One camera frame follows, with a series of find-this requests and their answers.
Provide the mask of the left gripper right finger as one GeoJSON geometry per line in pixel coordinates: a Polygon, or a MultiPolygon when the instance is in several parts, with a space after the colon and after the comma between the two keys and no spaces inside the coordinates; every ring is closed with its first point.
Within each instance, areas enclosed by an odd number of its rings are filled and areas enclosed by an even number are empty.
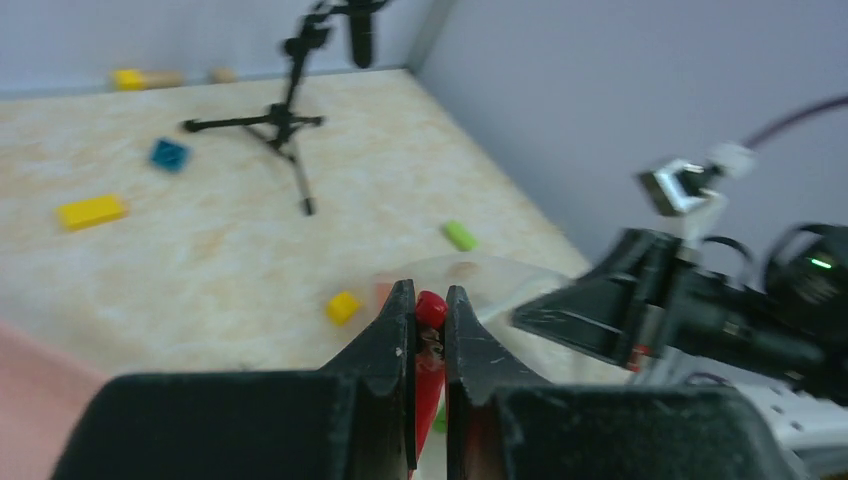
{"type": "Polygon", "coordinates": [[[559,385],[447,294],[450,479],[801,479],[764,419],[728,387],[559,385]]]}

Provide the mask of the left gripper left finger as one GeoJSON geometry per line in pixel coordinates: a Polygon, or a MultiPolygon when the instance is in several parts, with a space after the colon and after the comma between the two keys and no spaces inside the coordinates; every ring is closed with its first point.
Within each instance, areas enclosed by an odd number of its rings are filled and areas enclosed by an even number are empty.
{"type": "Polygon", "coordinates": [[[146,373],[93,397],[56,479],[404,479],[416,467],[415,289],[315,370],[146,373]]]}

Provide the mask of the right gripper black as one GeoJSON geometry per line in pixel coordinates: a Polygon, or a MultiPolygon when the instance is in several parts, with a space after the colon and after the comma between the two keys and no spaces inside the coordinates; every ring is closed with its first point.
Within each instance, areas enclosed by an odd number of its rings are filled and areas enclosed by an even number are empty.
{"type": "Polygon", "coordinates": [[[571,285],[519,306],[512,326],[636,372],[667,348],[847,401],[847,232],[815,228],[795,257],[772,247],[762,289],[748,282],[750,251],[735,279],[700,267],[668,234],[629,229],[612,253],[571,285]]]}

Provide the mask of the red toy chili pepper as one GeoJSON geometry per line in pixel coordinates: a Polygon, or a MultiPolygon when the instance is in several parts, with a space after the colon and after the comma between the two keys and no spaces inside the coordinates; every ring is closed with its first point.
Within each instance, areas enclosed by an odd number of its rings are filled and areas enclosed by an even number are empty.
{"type": "Polygon", "coordinates": [[[436,419],[445,383],[444,324],[446,301],[437,293],[422,290],[415,305],[416,320],[416,459],[419,459],[436,419]]]}

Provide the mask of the clear dotted zip top bag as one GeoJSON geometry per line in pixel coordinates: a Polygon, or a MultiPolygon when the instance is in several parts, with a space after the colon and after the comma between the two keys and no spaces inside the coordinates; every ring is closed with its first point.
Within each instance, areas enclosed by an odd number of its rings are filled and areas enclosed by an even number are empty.
{"type": "Polygon", "coordinates": [[[479,253],[455,253],[414,261],[374,275],[361,283],[366,310],[375,317],[398,280],[411,279],[415,289],[446,296],[463,287],[478,320],[524,364],[554,383],[623,384],[630,373],[509,325],[512,312],[543,294],[567,286],[571,277],[548,268],[479,253]]]}

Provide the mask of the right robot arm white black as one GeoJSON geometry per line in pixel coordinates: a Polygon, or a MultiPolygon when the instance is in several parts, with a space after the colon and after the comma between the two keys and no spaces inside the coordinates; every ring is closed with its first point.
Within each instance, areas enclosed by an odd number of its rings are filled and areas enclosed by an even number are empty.
{"type": "Polygon", "coordinates": [[[847,229],[807,223],[772,247],[753,289],[754,259],[730,277],[698,251],[629,229],[571,284],[519,306],[511,324],[630,371],[642,385],[727,386],[761,413],[813,477],[847,470],[847,229]]]}

